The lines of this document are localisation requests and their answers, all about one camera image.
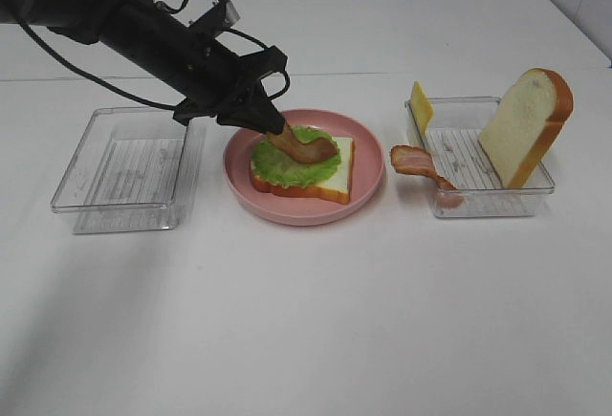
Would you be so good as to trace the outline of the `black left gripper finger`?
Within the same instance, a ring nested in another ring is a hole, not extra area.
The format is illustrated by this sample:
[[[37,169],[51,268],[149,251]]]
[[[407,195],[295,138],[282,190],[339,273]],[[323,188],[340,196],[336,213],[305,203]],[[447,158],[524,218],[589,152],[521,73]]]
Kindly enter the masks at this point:
[[[233,93],[217,107],[217,123],[258,133],[281,134],[284,117],[274,107],[261,84]]]

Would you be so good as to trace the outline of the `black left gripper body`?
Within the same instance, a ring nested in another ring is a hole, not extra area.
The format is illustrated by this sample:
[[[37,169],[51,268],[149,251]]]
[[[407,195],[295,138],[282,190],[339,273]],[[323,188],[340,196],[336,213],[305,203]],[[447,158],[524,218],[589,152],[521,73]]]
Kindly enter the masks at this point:
[[[148,99],[142,103],[172,111],[181,124],[199,117],[217,121],[217,107],[224,99],[262,85],[271,74],[284,75],[286,64],[287,56],[275,46],[237,55],[206,33],[180,23],[154,23],[142,35],[142,67],[184,99],[177,104]]]

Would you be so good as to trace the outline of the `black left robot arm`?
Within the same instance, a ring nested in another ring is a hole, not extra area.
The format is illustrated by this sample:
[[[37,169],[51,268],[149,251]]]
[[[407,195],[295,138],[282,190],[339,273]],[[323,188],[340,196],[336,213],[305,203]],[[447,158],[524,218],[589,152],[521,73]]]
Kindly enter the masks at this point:
[[[221,125],[263,134],[282,133],[286,121],[261,81],[285,73],[287,57],[275,46],[238,55],[217,37],[238,19],[231,0],[215,0],[192,24],[176,19],[179,8],[158,0],[1,0],[1,21],[17,24],[47,54],[74,73],[127,99],[172,112],[180,124],[214,117]],[[127,93],[60,56],[34,31],[49,31],[83,45],[98,42],[177,91],[177,104]]]

